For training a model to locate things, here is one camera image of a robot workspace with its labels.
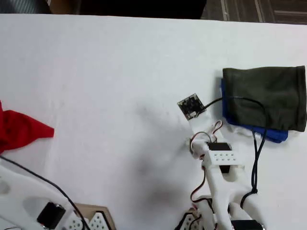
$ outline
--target white tablecloth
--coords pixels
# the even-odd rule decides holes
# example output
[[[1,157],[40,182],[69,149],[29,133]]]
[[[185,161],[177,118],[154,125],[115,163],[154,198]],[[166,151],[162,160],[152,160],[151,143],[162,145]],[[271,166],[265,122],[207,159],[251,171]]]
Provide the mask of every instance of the white tablecloth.
[[[120,230],[173,229],[202,180],[177,102],[218,97],[222,68],[305,65],[306,41],[305,25],[0,15],[3,109],[55,128],[5,156],[76,202],[108,206]],[[250,173],[252,140],[223,133]],[[258,189],[272,229],[306,228],[306,139],[263,148]]]

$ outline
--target black cable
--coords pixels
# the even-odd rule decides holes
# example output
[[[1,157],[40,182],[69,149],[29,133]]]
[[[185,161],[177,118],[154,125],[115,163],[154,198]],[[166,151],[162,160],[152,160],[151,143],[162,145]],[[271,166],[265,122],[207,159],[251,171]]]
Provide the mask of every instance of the black cable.
[[[48,180],[48,179],[46,179],[46,178],[44,178],[44,177],[42,177],[42,176],[36,174],[35,172],[33,172],[33,171],[31,171],[31,170],[29,170],[29,169],[23,167],[22,165],[20,165],[20,164],[14,162],[14,161],[12,161],[12,160],[9,160],[9,159],[7,159],[7,158],[1,156],[1,155],[0,155],[0,158],[3,159],[3,160],[5,160],[5,161],[7,161],[7,162],[9,162],[9,163],[11,163],[11,164],[16,165],[17,167],[19,167],[19,168],[21,168],[21,169],[27,171],[28,173],[30,173],[30,174],[32,174],[32,175],[38,177],[39,179],[41,179],[41,180],[47,182],[48,184],[50,184],[50,185],[54,186],[56,189],[58,189],[58,190],[60,191],[60,193],[62,193],[63,196],[65,196],[65,197],[68,199],[68,201],[69,201],[69,203],[71,204],[71,206],[72,206],[72,207],[75,209],[75,211],[78,213],[78,215],[80,216],[80,218],[81,218],[81,220],[82,220],[83,226],[85,225],[85,227],[87,228],[87,230],[91,230],[90,227],[87,225],[87,223],[86,223],[86,221],[85,221],[85,219],[84,219],[82,213],[80,212],[80,210],[77,208],[77,206],[73,203],[73,201],[68,197],[68,195],[67,195],[59,186],[57,186],[57,185],[56,185],[55,183],[53,183],[52,181],[50,181],[50,180]]]
[[[191,223],[190,223],[190,226],[189,226],[189,230],[192,229],[192,225],[194,224],[194,222],[196,222],[197,220],[199,220],[201,218],[201,215],[199,217],[197,217],[196,219],[194,219]]]
[[[213,100],[212,102],[210,102],[209,104],[205,105],[204,109],[207,109],[210,105],[216,103],[216,102],[219,102],[221,101],[223,98],[220,97],[220,98],[217,98],[215,100]],[[253,102],[253,103],[256,103],[257,105],[259,105],[262,109],[263,109],[263,113],[265,115],[265,127],[264,127],[264,132],[263,132],[263,135],[262,135],[262,140],[261,140],[261,143],[260,143],[260,146],[259,146],[259,149],[257,150],[257,141],[256,141],[256,138],[254,138],[254,147],[255,147],[255,161],[254,161],[254,165],[253,165],[253,169],[252,169],[252,174],[251,174],[251,185],[252,185],[252,189],[250,192],[246,193],[242,199],[241,199],[241,202],[240,202],[240,206],[241,208],[243,208],[243,204],[244,204],[244,201],[245,199],[251,195],[251,194],[256,194],[258,192],[257,190],[257,182],[258,182],[258,159],[259,159],[259,156],[260,156],[260,153],[261,153],[261,150],[262,150],[262,147],[264,145],[264,142],[265,142],[265,138],[267,136],[267,129],[268,129],[268,115],[266,113],[266,110],[265,110],[265,107],[264,105],[259,102],[259,101],[256,101],[254,99],[250,99],[250,98],[246,98],[246,97],[239,97],[239,96],[230,96],[230,97],[226,97],[227,100],[229,99],[238,99],[238,100],[245,100],[245,101],[250,101],[250,102]]]
[[[9,228],[3,229],[3,230],[9,230],[9,229],[21,229],[21,228],[19,228],[19,227],[9,227]]]

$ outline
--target blue cloth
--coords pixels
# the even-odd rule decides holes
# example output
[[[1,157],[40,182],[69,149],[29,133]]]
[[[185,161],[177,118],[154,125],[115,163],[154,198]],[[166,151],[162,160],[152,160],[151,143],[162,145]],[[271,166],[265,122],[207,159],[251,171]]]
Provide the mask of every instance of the blue cloth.
[[[226,92],[225,92],[225,83],[222,79],[221,82],[221,89],[222,89],[222,106],[223,106],[223,117],[227,120],[228,123],[235,125],[235,126],[241,126],[250,130],[255,131],[256,133],[260,133],[263,135],[264,128],[257,127],[257,126],[247,126],[247,125],[240,125],[237,122],[234,121],[234,119],[229,115],[228,113],[228,107],[227,107],[227,100],[226,100]],[[287,140],[288,138],[288,131],[284,130],[276,130],[276,129],[268,129],[267,130],[267,136],[266,139],[275,142],[275,143],[281,143],[282,141]]]

